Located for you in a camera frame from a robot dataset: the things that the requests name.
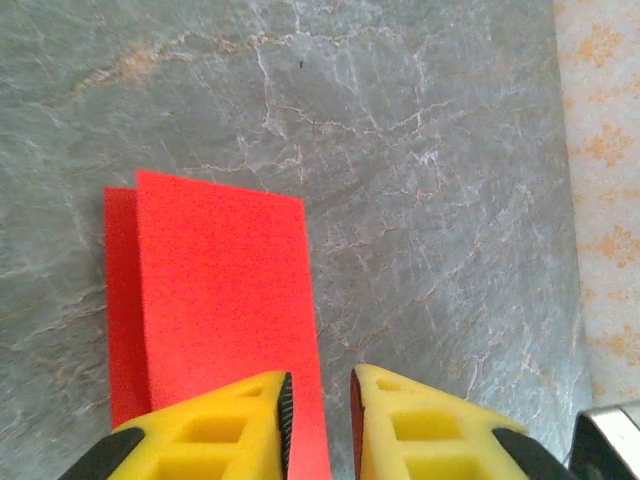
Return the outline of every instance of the marble countertop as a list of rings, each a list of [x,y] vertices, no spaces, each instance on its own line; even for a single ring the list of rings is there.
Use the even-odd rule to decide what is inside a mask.
[[[0,6],[0,476],[109,427],[102,188],[304,198],[336,479],[351,367],[527,423],[590,404],[551,1]]]

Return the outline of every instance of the marble surface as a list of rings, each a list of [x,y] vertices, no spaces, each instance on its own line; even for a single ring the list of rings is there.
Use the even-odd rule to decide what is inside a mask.
[[[551,1],[0,6],[0,477],[108,429],[102,188],[305,199],[331,456],[371,362],[526,422],[590,403]]]
[[[640,3],[555,12],[594,401],[640,400]]]

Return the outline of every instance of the patterned wallpaper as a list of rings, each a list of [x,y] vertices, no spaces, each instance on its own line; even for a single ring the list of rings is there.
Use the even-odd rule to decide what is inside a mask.
[[[640,400],[640,2],[555,15],[594,400]]]

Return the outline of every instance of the red foam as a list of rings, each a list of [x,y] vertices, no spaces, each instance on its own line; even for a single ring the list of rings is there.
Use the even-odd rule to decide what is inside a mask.
[[[151,411],[142,324],[136,192],[104,191],[111,423]]]
[[[293,374],[292,480],[329,479],[302,201],[138,172],[151,404]]]

